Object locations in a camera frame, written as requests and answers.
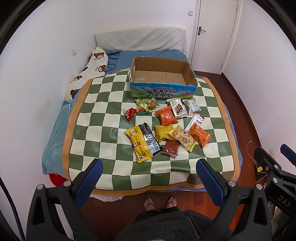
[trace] cardboard box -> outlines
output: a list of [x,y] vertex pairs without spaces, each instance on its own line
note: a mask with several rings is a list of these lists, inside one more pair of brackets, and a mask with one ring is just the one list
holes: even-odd
[[134,58],[129,84],[132,98],[190,99],[197,88],[187,61],[155,57]]

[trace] person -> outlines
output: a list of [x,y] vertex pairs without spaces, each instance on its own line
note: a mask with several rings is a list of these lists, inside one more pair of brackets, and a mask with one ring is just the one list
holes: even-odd
[[[198,240],[210,226],[212,219],[193,210],[181,211],[177,200],[170,196],[162,213],[155,209],[151,198],[144,201],[145,213],[140,213],[132,225],[125,228],[116,241]],[[231,237],[228,229],[223,240]]]

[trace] bare foot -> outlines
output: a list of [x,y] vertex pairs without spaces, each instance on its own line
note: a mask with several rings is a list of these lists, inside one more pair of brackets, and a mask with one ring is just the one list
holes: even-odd
[[170,207],[175,207],[177,206],[177,200],[174,197],[170,197],[167,201],[167,204],[165,205],[165,209],[170,208]]
[[144,202],[144,207],[146,209],[146,212],[150,211],[150,210],[155,210],[154,207],[154,202],[152,201],[151,198],[147,198]]

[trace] white door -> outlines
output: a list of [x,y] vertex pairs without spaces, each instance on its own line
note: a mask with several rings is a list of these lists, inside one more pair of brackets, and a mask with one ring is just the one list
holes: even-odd
[[200,16],[191,66],[193,70],[219,73],[234,27],[238,2],[200,1]]

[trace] bear print blanket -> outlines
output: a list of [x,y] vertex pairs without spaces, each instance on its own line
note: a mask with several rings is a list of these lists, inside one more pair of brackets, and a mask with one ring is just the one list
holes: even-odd
[[80,88],[84,86],[89,79],[105,75],[107,63],[108,56],[105,51],[96,47],[89,55],[89,62],[87,66],[69,84],[65,93],[65,100],[72,101]]

